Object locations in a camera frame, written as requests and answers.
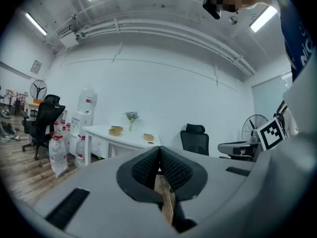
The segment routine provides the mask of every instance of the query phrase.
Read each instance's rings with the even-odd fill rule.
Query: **wooden floor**
[[[17,134],[20,136],[20,141],[12,139],[7,143],[0,142],[2,182],[12,197],[22,200],[32,207],[41,196],[78,171],[74,164],[75,158],[68,154],[68,169],[56,179],[50,161],[45,155],[47,148],[40,147],[37,161],[34,159],[35,148],[28,147],[26,152],[22,152],[22,145],[28,143],[27,135],[23,131],[22,117],[12,116],[10,119],[1,117],[0,121],[2,120],[19,129]],[[156,177],[155,191],[162,194],[164,200],[162,213],[171,223],[173,216],[171,204],[174,207],[174,194],[170,193],[170,203],[169,185],[164,176]]]

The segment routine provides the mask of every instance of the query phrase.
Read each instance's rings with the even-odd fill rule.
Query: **small flowers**
[[[125,112],[124,115],[127,116],[131,123],[133,123],[135,119],[139,118],[137,111]]]

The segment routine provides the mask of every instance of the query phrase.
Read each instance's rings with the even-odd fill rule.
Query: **framed picture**
[[[38,74],[40,69],[41,69],[42,64],[39,61],[34,62],[32,68],[31,68],[31,72]]]

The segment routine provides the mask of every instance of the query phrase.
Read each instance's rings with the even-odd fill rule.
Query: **ceiling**
[[[240,10],[238,14],[223,11],[220,20],[215,20],[203,9],[202,2],[203,0],[26,0],[19,9],[21,12],[29,12],[43,26],[47,36],[42,35],[23,17],[25,24],[47,47],[56,52],[64,49],[57,36],[63,27],[72,24],[77,33],[86,32],[88,35],[104,34],[105,30],[112,33],[116,29],[113,22],[116,19],[120,30],[150,29],[156,31],[155,34],[164,32],[165,35],[175,35],[178,32],[178,38],[181,36],[181,39],[187,41],[188,35],[194,35],[199,41],[203,39],[202,43],[206,48],[209,47],[207,42],[210,42],[213,45],[210,46],[211,50],[227,50],[232,59],[242,58],[238,63],[250,76],[262,64],[285,53],[277,14],[257,33],[249,27],[253,19],[266,8],[265,5]],[[71,18],[72,14],[76,15],[76,19]],[[229,23],[231,16],[238,19],[237,24]]]

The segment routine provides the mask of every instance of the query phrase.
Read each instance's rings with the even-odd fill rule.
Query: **black slot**
[[[47,217],[46,220],[59,229],[64,229],[75,215],[81,204],[89,195],[89,191],[74,189]]]
[[[226,171],[237,174],[237,175],[242,175],[245,177],[247,177],[249,175],[249,173],[251,172],[249,170],[239,169],[239,168],[235,168],[235,167],[229,167],[226,169]]]

